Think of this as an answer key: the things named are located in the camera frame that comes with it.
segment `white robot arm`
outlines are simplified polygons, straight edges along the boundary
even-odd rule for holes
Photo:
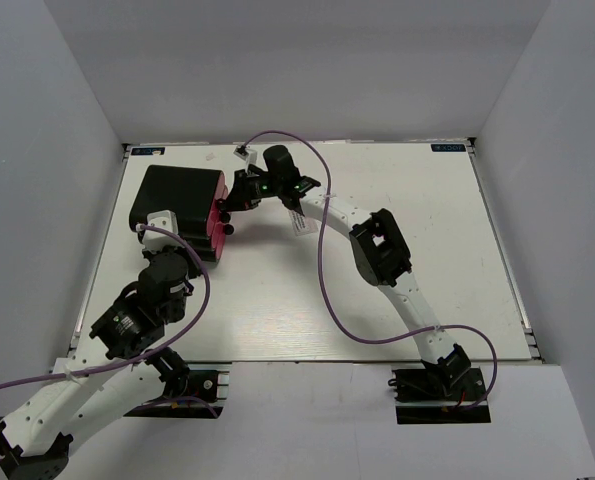
[[[304,216],[321,222],[325,196],[326,191],[323,187],[308,191],[300,201]],[[330,198],[327,225],[348,239],[355,225],[370,222],[371,218],[371,213],[366,210],[354,207],[341,198]],[[408,330],[439,325],[435,312],[419,290],[412,270],[399,276],[394,287],[377,285],[377,288],[395,307]],[[455,343],[450,335],[441,329],[421,333],[413,339],[421,359],[429,363],[437,363],[439,358],[447,358],[452,353]]]
[[[170,211],[151,214],[148,223],[177,233]],[[166,324],[184,317],[192,292],[189,280],[199,270],[166,234],[143,231],[141,241],[150,265],[124,288],[90,335],[81,337],[63,367],[65,378],[44,386],[0,419],[0,466],[8,478],[52,480],[69,455],[102,428],[149,400],[186,392],[190,370],[170,348],[124,368],[81,375],[91,366],[99,370],[142,354],[165,338]]]
[[[218,203],[222,211],[251,210],[262,199],[277,197],[289,210],[323,220],[326,189],[317,180],[299,173],[285,146],[275,145],[264,151],[267,170],[255,164],[257,154],[248,147],[238,147],[235,155],[246,161],[246,168],[235,172],[228,198]],[[392,214],[385,209],[361,210],[331,195],[326,224],[350,241],[359,274],[386,296],[410,331],[435,327],[413,338],[433,383],[448,392],[470,369],[470,360],[441,329],[422,295],[412,272],[410,250]],[[344,333],[352,338],[349,332]]]

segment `white tabletop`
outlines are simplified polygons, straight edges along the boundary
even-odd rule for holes
[[[302,175],[324,181],[321,165],[302,145],[287,143]],[[428,144],[317,143],[328,161],[333,191],[366,210],[392,211],[412,251],[421,289],[442,323],[484,331],[500,359],[530,358],[520,314],[507,280],[468,154],[434,153]],[[258,145],[260,160],[264,146]],[[83,332],[112,304],[147,263],[128,227],[128,214],[149,165],[223,170],[231,185],[243,168],[232,145],[166,146],[164,155],[135,156],[115,206]],[[212,298],[191,332],[175,344],[187,360],[383,361],[418,359],[414,342],[357,344],[337,330],[317,284],[317,235],[295,236],[276,199],[233,214],[235,234],[211,269]],[[327,232],[325,278],[338,316],[355,334],[384,338],[405,331],[390,303],[355,269],[350,244]],[[201,303],[203,281],[186,307]],[[176,333],[184,321],[167,327]],[[473,359],[490,359],[485,343],[469,332],[451,332]]]

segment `purple cable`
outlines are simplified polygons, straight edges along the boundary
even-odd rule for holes
[[[357,335],[353,334],[352,332],[350,332],[346,329],[346,327],[341,323],[341,321],[337,317],[337,314],[333,310],[333,306],[330,303],[330,298],[328,297],[328,292],[326,291],[326,284],[324,282],[324,232],[326,231],[326,221],[328,219],[328,206],[330,204],[330,194],[331,194],[331,188],[332,188],[332,178],[330,175],[330,168],[328,168],[328,164],[326,163],[326,160],[324,160],[324,157],[321,156],[319,151],[317,151],[317,149],[315,147],[313,147],[310,144],[310,142],[308,142],[307,140],[304,140],[303,138],[299,137],[298,135],[294,135],[289,132],[284,132],[282,130],[264,130],[263,132],[260,132],[256,135],[254,135],[253,137],[251,137],[246,143],[244,143],[243,146],[246,147],[253,140],[261,137],[262,135],[267,135],[267,134],[284,135],[284,136],[287,136],[290,138],[294,138],[295,140],[303,143],[306,147],[308,147],[317,156],[317,158],[323,165],[324,170],[326,171],[326,181],[327,181],[326,200],[324,202],[324,211],[323,211],[322,218],[321,218],[321,230],[319,232],[319,240],[317,242],[317,276],[319,277],[319,288],[321,289],[321,295],[324,298],[324,303],[326,304],[328,313],[330,314],[330,317],[333,319],[333,322],[335,322],[335,325],[337,325],[337,327],[348,338],[350,338],[351,340],[354,340],[355,342],[363,343],[364,345],[383,345],[386,343],[392,343],[392,342],[397,342],[399,340],[404,340],[405,338],[410,338],[412,336],[419,335],[420,333],[430,332],[432,330],[435,330],[435,328],[436,328],[435,326],[430,326],[430,327],[419,328],[417,330],[411,330],[408,333],[404,333],[402,335],[397,335],[396,337],[384,338],[384,339],[380,339],[380,340],[367,340],[365,338],[358,337]],[[481,332],[480,330],[477,330],[474,327],[469,327],[468,325],[442,325],[441,328],[444,330],[450,330],[450,329],[469,330],[473,333],[476,333],[481,338],[483,338],[484,341],[490,347],[490,351],[491,351],[492,357],[493,357],[493,374],[490,379],[490,384],[488,385],[488,388],[486,389],[484,394],[476,402],[474,402],[470,405],[467,405],[465,407],[460,407],[460,410],[470,410],[472,408],[475,408],[477,405],[479,405],[483,401],[485,401],[488,398],[488,395],[490,394],[490,392],[492,391],[493,386],[495,385],[495,381],[497,380],[497,352],[495,351],[495,347],[493,346],[493,343],[490,341],[490,339],[483,332]]]
[[[208,301],[210,300],[210,279],[208,278],[208,271],[206,270],[206,267],[204,266],[203,262],[201,261],[201,258],[199,258],[199,255],[197,255],[195,250],[193,250],[193,248],[188,244],[188,242],[186,242],[186,240],[184,240],[183,238],[181,238],[179,235],[177,235],[175,233],[169,232],[167,230],[163,230],[161,228],[151,227],[150,225],[142,225],[142,228],[144,230],[150,230],[152,232],[157,232],[157,233],[166,235],[166,236],[172,238],[173,240],[177,241],[179,244],[181,244],[186,249],[186,251],[188,252],[190,257],[193,259],[195,264],[199,267],[199,270],[201,271],[201,274],[204,277],[204,282],[206,283],[206,291],[204,293],[204,301],[201,304],[199,311],[197,312],[195,317],[188,323],[188,325],[186,325],[183,329],[181,329],[177,333],[177,335],[174,335],[169,340],[166,340],[164,343],[162,343],[158,347],[153,348],[152,350],[149,350],[146,353],[138,355],[137,357],[131,358],[129,360],[125,360],[123,362],[113,363],[110,365],[104,365],[103,367],[91,367],[91,368],[86,368],[83,370],[75,370],[75,371],[71,372],[71,374],[75,377],[83,377],[85,375],[95,375],[97,373],[110,372],[112,370],[119,370],[119,369],[124,368],[128,365],[132,365],[134,363],[138,363],[143,360],[146,360],[148,357],[155,355],[156,353],[161,352],[163,349],[169,347],[171,344],[173,344],[174,342],[179,340],[181,337],[183,337],[186,333],[188,333],[188,330],[190,330],[191,328],[193,328],[195,326],[195,324],[199,321],[201,316],[206,311],[206,307],[208,307]],[[26,385],[28,383],[46,382],[49,380],[64,380],[65,378],[66,378],[66,374],[64,374],[64,373],[52,373],[49,375],[40,375],[38,377],[22,378],[20,380],[13,380],[12,382],[1,383],[0,390],[4,390],[6,388],[11,388],[11,387],[17,387],[20,385]]]
[[[208,411],[210,412],[210,414],[215,417],[215,418],[219,418],[219,415],[217,414],[217,412],[215,411],[215,409],[212,407],[212,405],[210,403],[208,403],[206,400],[203,400],[199,397],[177,397],[177,398],[160,398],[159,400],[153,400],[152,402],[149,402],[145,405],[140,405],[137,408],[133,408],[133,412],[135,411],[140,411],[140,410],[147,410],[150,407],[154,407],[156,405],[162,405],[164,403],[181,403],[181,402],[195,402],[195,403],[201,403],[204,407],[206,407],[208,409]]]

